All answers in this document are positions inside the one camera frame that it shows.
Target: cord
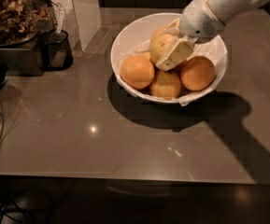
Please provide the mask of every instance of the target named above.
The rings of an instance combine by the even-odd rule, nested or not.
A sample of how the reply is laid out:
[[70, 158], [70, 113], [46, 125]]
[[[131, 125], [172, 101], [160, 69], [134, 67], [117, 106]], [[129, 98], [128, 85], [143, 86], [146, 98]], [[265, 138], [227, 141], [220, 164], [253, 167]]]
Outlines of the cord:
[[[0, 118], [1, 118], [0, 147], [1, 147], [2, 137], [3, 137], [3, 133], [4, 133], [4, 126], [5, 126], [5, 113], [4, 113], [4, 108], [3, 108], [3, 104], [1, 102], [1, 100], [0, 100], [0, 107], [1, 107], [1, 111], [0, 111]], [[15, 208], [8, 208], [8, 206], [11, 203], [14, 204]], [[24, 220], [19, 220], [19, 219], [16, 219], [16, 218], [9, 215], [9, 213], [18, 213], [18, 212], [23, 214]], [[0, 204], [0, 223], [2, 223], [3, 217], [8, 217], [16, 222], [19, 222], [19, 223], [27, 223], [28, 222], [28, 217], [27, 217], [25, 210], [21, 209], [14, 202], [14, 200], [10, 197], [10, 195], [9, 195], [9, 202]]]

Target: dark floor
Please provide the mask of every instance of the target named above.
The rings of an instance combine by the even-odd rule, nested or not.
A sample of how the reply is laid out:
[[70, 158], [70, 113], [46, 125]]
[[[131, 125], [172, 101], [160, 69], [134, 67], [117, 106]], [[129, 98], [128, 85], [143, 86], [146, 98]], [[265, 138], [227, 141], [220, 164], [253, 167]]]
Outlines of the dark floor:
[[[270, 224], [270, 186], [13, 177], [1, 183], [0, 203], [10, 193], [27, 223]], [[21, 212], [9, 214], [24, 220]], [[4, 216], [2, 223], [19, 222]]]

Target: glass jar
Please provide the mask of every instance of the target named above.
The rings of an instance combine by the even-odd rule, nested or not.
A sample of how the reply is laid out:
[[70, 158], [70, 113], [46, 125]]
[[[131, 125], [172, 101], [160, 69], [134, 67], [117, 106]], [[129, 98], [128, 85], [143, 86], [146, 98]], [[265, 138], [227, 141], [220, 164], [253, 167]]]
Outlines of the glass jar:
[[26, 42], [37, 33], [30, 0], [0, 0], [0, 47]]

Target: bowl of fruit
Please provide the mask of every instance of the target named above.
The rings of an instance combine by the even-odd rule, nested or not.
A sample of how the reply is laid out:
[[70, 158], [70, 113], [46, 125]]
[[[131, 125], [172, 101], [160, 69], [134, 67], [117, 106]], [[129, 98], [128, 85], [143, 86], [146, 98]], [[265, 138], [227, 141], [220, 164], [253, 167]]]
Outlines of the bowl of fruit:
[[180, 17], [157, 13], [133, 21], [116, 37], [110, 54], [117, 82], [134, 97], [160, 104], [188, 105], [214, 91], [228, 53], [221, 37], [195, 44], [192, 54], [172, 69], [157, 67], [175, 35], [164, 30]]

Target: white wall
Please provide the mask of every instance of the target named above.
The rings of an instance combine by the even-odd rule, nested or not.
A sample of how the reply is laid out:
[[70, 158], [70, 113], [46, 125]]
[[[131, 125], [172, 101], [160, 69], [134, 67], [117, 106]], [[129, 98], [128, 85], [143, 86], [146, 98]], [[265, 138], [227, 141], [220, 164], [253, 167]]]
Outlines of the white wall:
[[98, 0], [52, 0], [65, 7], [64, 29], [69, 33], [73, 48], [78, 40], [85, 50], [101, 27]]

